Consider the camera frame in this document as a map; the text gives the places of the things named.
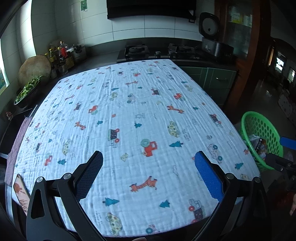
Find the laundry basket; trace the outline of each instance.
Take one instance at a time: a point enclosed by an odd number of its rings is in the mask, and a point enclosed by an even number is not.
[[[240,135],[251,151],[251,154],[255,159],[258,169],[261,172],[267,169],[273,169],[272,167],[268,166],[255,151],[249,140],[249,135],[252,134],[255,134],[256,136],[259,136],[266,140],[268,153],[273,153],[277,156],[283,157],[283,146],[279,143],[280,136],[277,130],[272,125],[272,123],[260,113],[249,111],[246,112],[242,117]]]

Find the white patterned cloth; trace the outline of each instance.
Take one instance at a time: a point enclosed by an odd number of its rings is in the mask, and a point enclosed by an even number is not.
[[[197,151],[237,178],[259,176],[221,109],[166,59],[115,64],[59,81],[27,129],[14,180],[21,174],[31,193],[37,177],[72,173],[95,150],[103,153],[103,167],[80,204],[103,236],[166,232],[210,216],[218,202],[194,165]]]

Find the cabinet door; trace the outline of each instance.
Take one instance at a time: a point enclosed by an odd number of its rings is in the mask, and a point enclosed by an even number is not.
[[[224,105],[230,89],[205,89],[205,92],[213,99],[213,101],[221,106]]]
[[[227,69],[208,68],[205,89],[230,89],[234,81],[236,71]]]
[[[186,74],[188,74],[201,88],[205,83],[207,75],[207,68],[200,67],[180,67]]]

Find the glass cabinet door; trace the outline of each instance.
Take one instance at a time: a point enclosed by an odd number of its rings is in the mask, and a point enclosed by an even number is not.
[[[225,43],[234,48],[234,55],[246,59],[252,30],[252,0],[230,0]]]

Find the metal bolt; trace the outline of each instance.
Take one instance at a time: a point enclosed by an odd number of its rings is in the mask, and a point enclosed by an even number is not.
[[[261,179],[259,177],[255,177],[254,178],[254,181],[257,182],[257,183],[260,183],[261,182]]]
[[[40,182],[42,182],[42,180],[43,180],[43,177],[38,177],[38,178],[36,179],[36,182],[40,183]]]
[[[234,175],[232,173],[227,173],[226,177],[230,180],[234,179]]]
[[[66,173],[64,176],[63,176],[63,178],[64,179],[69,179],[71,177],[71,173]]]

